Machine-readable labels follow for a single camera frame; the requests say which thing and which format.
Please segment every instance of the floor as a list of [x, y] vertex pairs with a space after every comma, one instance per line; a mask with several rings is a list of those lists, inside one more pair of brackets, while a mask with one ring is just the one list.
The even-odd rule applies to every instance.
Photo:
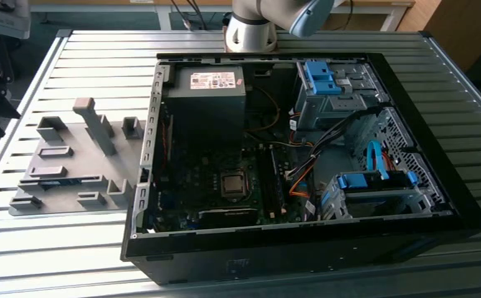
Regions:
[[[203, 13], [203, 18], [209, 29], [218, 30], [222, 28], [222, 14]], [[157, 14], [150, 12], [119, 12], [117, 14], [101, 12], [51, 13], [48, 14], [50, 22], [47, 24], [40, 23], [42, 19], [42, 14], [34, 15], [31, 38], [23, 42], [22, 48], [12, 54], [15, 68], [22, 71], [15, 83], [10, 86], [12, 102], [16, 105], [27, 91], [59, 29], [159, 30]], [[190, 16], [190, 19], [194, 20], [194, 27], [198, 28], [202, 24], [197, 17]], [[185, 29], [179, 15], [171, 15], [171, 23], [174, 30]], [[481, 90], [481, 58], [468, 71], [468, 77]], [[3, 128], [6, 128], [7, 124], [8, 120], [0, 119]]]

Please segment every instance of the sticker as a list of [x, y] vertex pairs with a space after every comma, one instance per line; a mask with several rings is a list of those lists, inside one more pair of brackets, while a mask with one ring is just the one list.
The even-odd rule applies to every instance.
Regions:
[[289, 121], [289, 123], [290, 123], [290, 129], [292, 129], [293, 131], [297, 131], [297, 129], [298, 129], [298, 122], [297, 122], [296, 120], [292, 120], [292, 121]]
[[352, 82], [348, 79], [337, 79], [337, 85], [352, 85]]
[[316, 207], [314, 207], [314, 205], [313, 205], [313, 203], [310, 202], [310, 201], [308, 201], [306, 203], [305, 203], [305, 208], [309, 210], [309, 212], [310, 213], [313, 213], [313, 215], [314, 215], [314, 213], [316, 213]]
[[234, 72], [191, 74], [191, 89], [225, 89], [235, 87]]

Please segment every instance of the slotted metal table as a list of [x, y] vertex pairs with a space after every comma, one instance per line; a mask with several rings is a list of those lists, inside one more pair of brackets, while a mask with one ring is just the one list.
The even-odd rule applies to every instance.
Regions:
[[[119, 260], [126, 213], [15, 218], [8, 202], [39, 142], [36, 124], [94, 97], [111, 121], [146, 118], [159, 52], [221, 52], [222, 32], [60, 32], [0, 141], [0, 295], [3, 297], [481, 297], [481, 234], [392, 265], [159, 287]], [[280, 34], [282, 52], [381, 52], [410, 93], [481, 206], [481, 94], [432, 38], [418, 33]]]

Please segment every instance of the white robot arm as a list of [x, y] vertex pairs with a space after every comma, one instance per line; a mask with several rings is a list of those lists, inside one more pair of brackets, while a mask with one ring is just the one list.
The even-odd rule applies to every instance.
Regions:
[[226, 46], [233, 52], [270, 52], [277, 46], [276, 25], [297, 37], [322, 27], [334, 0], [233, 0]]

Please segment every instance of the wooden cabinet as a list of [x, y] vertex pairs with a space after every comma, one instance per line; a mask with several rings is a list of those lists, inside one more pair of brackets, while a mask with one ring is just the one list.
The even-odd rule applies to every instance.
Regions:
[[398, 31], [425, 30], [463, 70], [481, 56], [481, 1], [416, 0]]

